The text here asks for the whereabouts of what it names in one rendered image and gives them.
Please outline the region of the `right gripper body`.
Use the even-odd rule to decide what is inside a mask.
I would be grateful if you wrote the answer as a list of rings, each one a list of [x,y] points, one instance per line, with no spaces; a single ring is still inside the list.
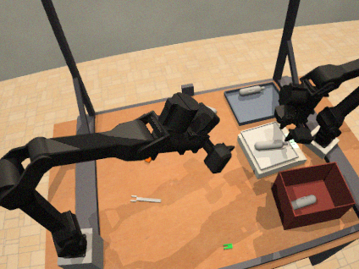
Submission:
[[[184,155],[185,151],[197,153],[199,149],[203,148],[207,153],[207,156],[204,159],[206,166],[212,173],[221,173],[232,157],[232,153],[221,143],[214,145],[209,139],[208,141],[203,141],[194,138],[191,131],[190,127],[185,131],[185,143],[178,153],[180,155]]]

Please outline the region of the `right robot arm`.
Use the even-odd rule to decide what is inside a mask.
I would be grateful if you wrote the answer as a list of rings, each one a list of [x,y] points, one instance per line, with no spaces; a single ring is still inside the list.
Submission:
[[[188,127],[194,138],[208,141],[208,133],[219,122],[212,109],[177,92],[167,99],[160,115],[150,111],[105,132],[36,137],[0,159],[0,206],[10,211],[20,209],[49,230],[58,257],[85,257],[86,235],[82,234],[76,215],[71,210],[60,213],[35,190],[44,173],[52,167],[111,157],[126,162],[148,158],[155,161],[159,153],[183,148]],[[30,163],[24,169],[21,163],[29,155]]]

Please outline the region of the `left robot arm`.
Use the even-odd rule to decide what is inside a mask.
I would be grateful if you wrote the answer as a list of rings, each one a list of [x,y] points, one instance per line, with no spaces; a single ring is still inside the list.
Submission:
[[[276,106],[274,110],[277,122],[284,126],[291,125],[292,122],[296,124],[300,113],[295,106],[313,110],[323,97],[329,97],[329,92],[356,77],[359,77],[359,58],[341,65],[318,66],[300,78],[301,84],[284,85],[279,91],[279,100],[283,105]],[[312,80],[315,86],[309,80]],[[316,120],[321,128],[312,137],[313,140],[326,148],[342,134],[339,127],[342,126],[345,116],[358,106],[359,86],[335,107],[325,107],[318,113]]]

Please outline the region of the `white digital scale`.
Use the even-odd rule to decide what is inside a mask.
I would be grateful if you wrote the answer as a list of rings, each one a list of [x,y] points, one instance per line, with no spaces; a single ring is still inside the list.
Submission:
[[[289,140],[288,145],[284,145],[279,149],[261,151],[255,149],[254,145],[258,141],[284,141],[289,131],[286,127],[284,129],[280,129],[279,127],[280,124],[275,121],[243,130],[238,134],[237,141],[257,179],[298,166],[307,161],[305,155],[294,140]]]

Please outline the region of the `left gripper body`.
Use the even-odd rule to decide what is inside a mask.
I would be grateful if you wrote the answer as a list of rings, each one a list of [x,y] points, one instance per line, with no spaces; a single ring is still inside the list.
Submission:
[[[306,129],[303,126],[303,123],[308,122],[307,118],[310,114],[315,113],[314,109],[309,110],[304,108],[303,106],[295,106],[295,109],[298,109],[300,114],[296,124],[294,124],[295,128],[292,131],[293,140],[295,143],[310,145],[313,141],[312,134],[309,129]]]

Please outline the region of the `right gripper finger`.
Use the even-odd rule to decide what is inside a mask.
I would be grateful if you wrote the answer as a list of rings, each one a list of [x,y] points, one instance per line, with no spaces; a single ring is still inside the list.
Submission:
[[[224,143],[222,143],[223,145],[225,145]],[[225,145],[226,146],[226,145]],[[227,147],[228,146],[228,147]],[[230,152],[232,152],[232,150],[234,150],[235,146],[234,145],[227,145],[226,147],[229,149]]]

